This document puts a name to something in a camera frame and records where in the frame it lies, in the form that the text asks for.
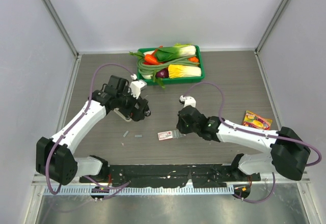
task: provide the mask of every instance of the carrot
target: carrot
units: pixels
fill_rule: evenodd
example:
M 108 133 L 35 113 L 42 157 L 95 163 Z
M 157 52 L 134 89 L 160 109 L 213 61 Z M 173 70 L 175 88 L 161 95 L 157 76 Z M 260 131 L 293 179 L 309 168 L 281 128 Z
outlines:
M 197 57 L 191 57 L 188 60 L 191 61 L 191 62 L 195 62 L 195 63 L 199 62 L 199 59 Z
M 152 65 L 160 65 L 160 63 L 157 61 L 155 57 L 153 57 L 151 54 L 145 55 L 144 60 Z

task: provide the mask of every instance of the yellow vegetable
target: yellow vegetable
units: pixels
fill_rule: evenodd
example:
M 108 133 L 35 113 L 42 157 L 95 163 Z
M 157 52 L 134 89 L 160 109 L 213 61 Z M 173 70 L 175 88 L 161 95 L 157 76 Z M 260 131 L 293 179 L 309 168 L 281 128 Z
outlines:
M 169 65 L 169 78 L 201 76 L 202 70 L 196 66 Z

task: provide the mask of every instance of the white wall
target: white wall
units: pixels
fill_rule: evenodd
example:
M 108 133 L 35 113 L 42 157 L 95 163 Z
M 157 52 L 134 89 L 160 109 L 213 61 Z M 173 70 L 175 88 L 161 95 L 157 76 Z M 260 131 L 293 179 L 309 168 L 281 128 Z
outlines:
M 55 132 L 73 60 L 41 0 L 0 0 L 0 223 L 22 223 L 36 142 Z
M 261 58 L 282 124 L 326 157 L 326 0 L 291 0 Z M 307 168 L 320 200 L 326 161 Z
M 281 0 L 51 0 L 79 51 L 254 48 Z

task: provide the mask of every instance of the scattered small part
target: scattered small part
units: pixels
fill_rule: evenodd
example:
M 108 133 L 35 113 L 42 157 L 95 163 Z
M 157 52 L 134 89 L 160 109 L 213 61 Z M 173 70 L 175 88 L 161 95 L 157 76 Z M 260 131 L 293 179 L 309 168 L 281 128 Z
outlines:
M 180 133 L 179 130 L 163 131 L 163 132 L 159 132 L 157 135 L 159 141 L 173 139 L 173 138 L 180 138 L 184 136 L 183 134 Z

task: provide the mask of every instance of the gray tabletop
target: gray tabletop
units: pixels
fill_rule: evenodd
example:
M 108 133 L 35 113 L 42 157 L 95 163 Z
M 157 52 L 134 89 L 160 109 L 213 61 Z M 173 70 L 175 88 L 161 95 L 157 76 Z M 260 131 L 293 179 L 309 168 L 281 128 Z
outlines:
M 253 51 L 202 52 L 206 71 L 205 81 L 218 84 L 225 92 L 226 105 L 223 117 L 241 124 L 246 110 L 273 119 L 263 80 Z M 135 57 L 128 54 L 83 55 L 76 78 L 67 120 L 71 120 L 87 100 L 90 81 L 96 68 L 104 63 L 118 63 L 136 71 Z M 129 74 L 118 67 L 101 70 L 94 89 L 100 89 L 111 75 L 128 78 Z M 163 90 L 149 86 L 142 96 L 149 101 L 152 115 L 139 122 L 125 122 L 110 113 L 88 133 L 78 146 L 75 157 L 97 155 L 110 164 L 180 164 L 230 163 L 238 153 L 255 153 L 252 149 L 232 143 L 208 142 L 195 134 L 179 139 L 158 141 L 157 133 L 174 130 L 178 111 L 182 109 L 179 97 L 191 84 L 167 85 Z M 205 116 L 217 116 L 221 104 L 218 91 L 209 85 L 196 87 L 191 95 L 197 109 Z

